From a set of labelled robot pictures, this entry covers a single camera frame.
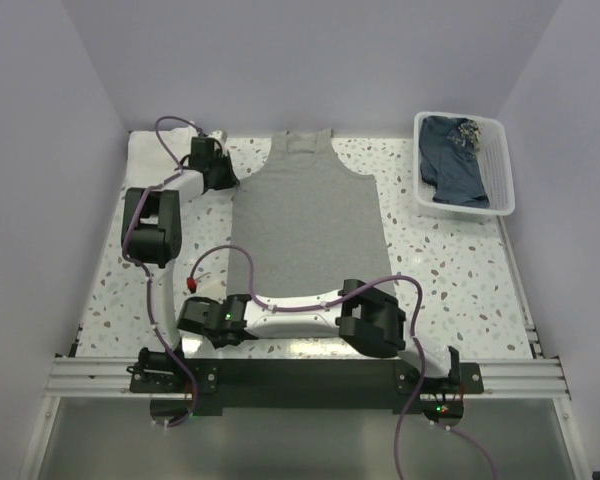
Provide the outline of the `white motorcycle print tank top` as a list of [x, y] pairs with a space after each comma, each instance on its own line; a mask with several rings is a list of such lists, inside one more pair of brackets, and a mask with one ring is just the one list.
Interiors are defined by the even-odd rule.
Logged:
[[[162, 141], [154, 131], [132, 132], [123, 186], [144, 190], [149, 186], [162, 185], [162, 190], [177, 190], [192, 196], [206, 192], [201, 173], [189, 169], [185, 163], [183, 174], [178, 176], [176, 165], [176, 162], [190, 154], [191, 139], [197, 136], [197, 131], [191, 126], [161, 131]], [[217, 149], [222, 149], [226, 155], [226, 132], [215, 130], [210, 137], [219, 142]]]

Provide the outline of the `grey tank top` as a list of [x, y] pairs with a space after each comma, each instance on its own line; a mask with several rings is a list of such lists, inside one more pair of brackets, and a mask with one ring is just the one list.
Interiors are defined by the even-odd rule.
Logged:
[[329, 129], [279, 132], [233, 200], [227, 291], [308, 296], [386, 277], [376, 180], [339, 159]]

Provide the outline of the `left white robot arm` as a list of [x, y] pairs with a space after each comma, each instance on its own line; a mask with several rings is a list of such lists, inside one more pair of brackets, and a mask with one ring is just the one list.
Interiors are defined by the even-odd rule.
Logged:
[[183, 244], [182, 208], [209, 191], [239, 185], [227, 134], [177, 134], [185, 152], [174, 154], [161, 136], [150, 142], [144, 132], [131, 135], [125, 173], [121, 247], [125, 260], [145, 270], [148, 316], [158, 340], [170, 349], [180, 346], [174, 305], [174, 270]]

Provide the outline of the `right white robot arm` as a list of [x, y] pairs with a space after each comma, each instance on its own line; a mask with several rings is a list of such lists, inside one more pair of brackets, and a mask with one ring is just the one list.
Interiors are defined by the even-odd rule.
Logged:
[[[379, 286], [392, 281], [412, 284], [416, 305], [410, 317], [396, 297]], [[439, 393], [461, 383], [458, 351], [417, 333], [423, 289], [408, 276], [364, 283], [347, 279], [339, 289], [304, 297], [234, 294], [222, 302], [193, 296], [180, 311], [177, 327], [206, 338], [214, 348], [247, 340], [339, 338], [357, 353], [376, 359], [399, 358], [424, 375]]]

